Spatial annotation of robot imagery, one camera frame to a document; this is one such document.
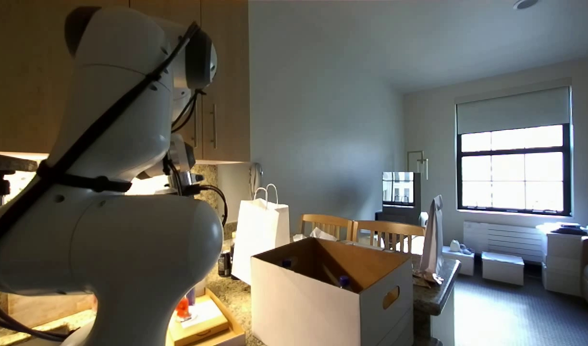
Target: wooden cabinet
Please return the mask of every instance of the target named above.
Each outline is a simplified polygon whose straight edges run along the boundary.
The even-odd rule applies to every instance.
[[[48,151],[54,143],[73,66],[63,22],[82,3],[127,0],[0,1],[0,149]]]
[[[198,159],[250,159],[250,57],[246,0],[132,0],[132,7],[179,24],[192,20],[211,36],[217,74],[180,130]]]

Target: window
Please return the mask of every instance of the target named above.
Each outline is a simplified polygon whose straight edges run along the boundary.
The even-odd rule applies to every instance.
[[[567,88],[457,103],[457,120],[459,209],[571,214]]]

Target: radiator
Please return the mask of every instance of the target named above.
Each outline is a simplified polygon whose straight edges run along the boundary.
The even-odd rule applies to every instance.
[[[526,224],[465,220],[463,241],[474,253],[515,253],[521,255],[524,261],[536,263],[542,263],[546,255],[546,232]]]

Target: white shopping bag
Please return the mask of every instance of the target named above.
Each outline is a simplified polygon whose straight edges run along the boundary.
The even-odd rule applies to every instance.
[[[252,284],[252,255],[290,241],[290,207],[278,203],[275,184],[259,186],[254,199],[240,199],[232,274]]]

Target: white cardboard box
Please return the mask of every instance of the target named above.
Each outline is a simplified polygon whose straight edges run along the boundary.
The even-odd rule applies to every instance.
[[[413,343],[405,253],[305,238],[254,255],[252,276],[252,332],[265,343]]]
[[[461,249],[453,251],[453,249],[450,249],[450,245],[444,245],[442,255],[451,257],[451,259],[459,259],[461,261],[461,264],[459,264],[461,274],[469,274],[469,276],[473,274],[473,266],[474,266],[474,253],[473,251],[461,251]]]
[[[509,284],[524,284],[524,261],[521,255],[482,251],[482,276]]]

